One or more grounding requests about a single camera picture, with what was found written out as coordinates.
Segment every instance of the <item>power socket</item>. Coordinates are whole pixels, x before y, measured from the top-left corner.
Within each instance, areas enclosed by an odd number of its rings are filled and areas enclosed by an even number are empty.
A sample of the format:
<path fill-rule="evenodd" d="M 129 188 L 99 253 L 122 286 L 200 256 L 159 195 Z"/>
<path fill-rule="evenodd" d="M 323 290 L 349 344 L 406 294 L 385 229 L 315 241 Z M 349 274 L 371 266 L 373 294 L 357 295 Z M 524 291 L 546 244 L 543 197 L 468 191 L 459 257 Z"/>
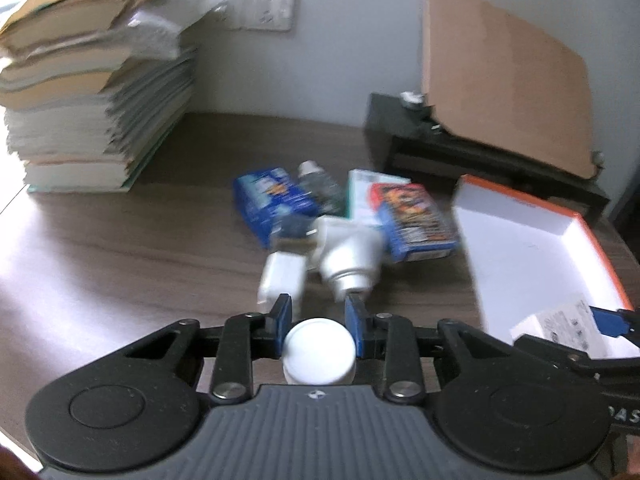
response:
<path fill-rule="evenodd" d="M 209 0 L 215 28 L 290 30 L 295 0 Z"/>

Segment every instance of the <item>stack of papers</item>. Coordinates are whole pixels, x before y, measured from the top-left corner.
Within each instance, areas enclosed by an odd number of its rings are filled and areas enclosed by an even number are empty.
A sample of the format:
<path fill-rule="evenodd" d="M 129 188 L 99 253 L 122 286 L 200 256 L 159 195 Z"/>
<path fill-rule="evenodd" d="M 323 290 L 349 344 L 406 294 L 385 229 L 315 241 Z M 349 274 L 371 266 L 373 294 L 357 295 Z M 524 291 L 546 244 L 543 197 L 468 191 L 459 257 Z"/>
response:
<path fill-rule="evenodd" d="M 195 50 L 179 33 L 204 14 L 200 3 L 28 0 L 12 14 L 0 28 L 10 60 L 0 105 L 30 190 L 130 188 L 191 97 Z M 141 15 L 155 28 L 130 18 Z M 151 37 L 162 45 L 146 56 L 141 38 Z"/>

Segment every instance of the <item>gray ribbed surface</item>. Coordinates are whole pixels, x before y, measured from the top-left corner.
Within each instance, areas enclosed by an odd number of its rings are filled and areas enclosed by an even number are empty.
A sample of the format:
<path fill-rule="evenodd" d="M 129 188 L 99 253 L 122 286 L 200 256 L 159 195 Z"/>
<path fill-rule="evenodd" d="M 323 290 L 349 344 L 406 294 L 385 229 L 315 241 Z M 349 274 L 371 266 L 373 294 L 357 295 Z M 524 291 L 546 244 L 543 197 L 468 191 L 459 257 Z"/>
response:
<path fill-rule="evenodd" d="M 315 390 L 324 397 L 309 395 Z M 48 468 L 50 480 L 78 475 Z M 153 466 L 96 479 L 508 480 L 443 444 L 418 408 L 378 399 L 370 386 L 263 386 L 241 406 L 210 412 L 187 446 Z M 545 480 L 596 480 L 589 467 Z"/>

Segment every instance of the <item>round black disc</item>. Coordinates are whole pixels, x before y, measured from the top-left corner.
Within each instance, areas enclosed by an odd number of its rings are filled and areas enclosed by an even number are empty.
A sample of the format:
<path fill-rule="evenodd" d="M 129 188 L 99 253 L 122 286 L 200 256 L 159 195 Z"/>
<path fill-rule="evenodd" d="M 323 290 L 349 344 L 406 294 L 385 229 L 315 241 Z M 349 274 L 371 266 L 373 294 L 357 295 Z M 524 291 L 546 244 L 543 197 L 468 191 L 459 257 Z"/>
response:
<path fill-rule="evenodd" d="M 146 465 L 180 446 L 199 420 L 186 383 L 154 362 L 99 362 L 40 390 L 27 407 L 29 438 L 49 463 L 106 473 Z"/>
<path fill-rule="evenodd" d="M 435 409 L 462 453 L 511 472 L 545 473 L 586 462 L 602 445 L 610 417 L 596 384 L 549 364 L 476 364 L 446 384 Z"/>

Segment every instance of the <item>wall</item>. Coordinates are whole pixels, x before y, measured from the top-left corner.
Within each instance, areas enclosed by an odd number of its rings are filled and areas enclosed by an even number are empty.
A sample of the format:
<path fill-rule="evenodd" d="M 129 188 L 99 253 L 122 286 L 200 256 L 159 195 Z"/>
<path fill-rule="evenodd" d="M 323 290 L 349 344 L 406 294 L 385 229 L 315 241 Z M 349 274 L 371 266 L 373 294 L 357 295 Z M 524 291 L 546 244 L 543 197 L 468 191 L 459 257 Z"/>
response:
<path fill-rule="evenodd" d="M 602 187 L 615 200 L 640 157 L 640 0 L 489 0 L 587 62 Z M 420 86 L 421 0 L 298 0 L 289 34 L 212 31 L 194 106 L 360 125 L 367 95 Z"/>

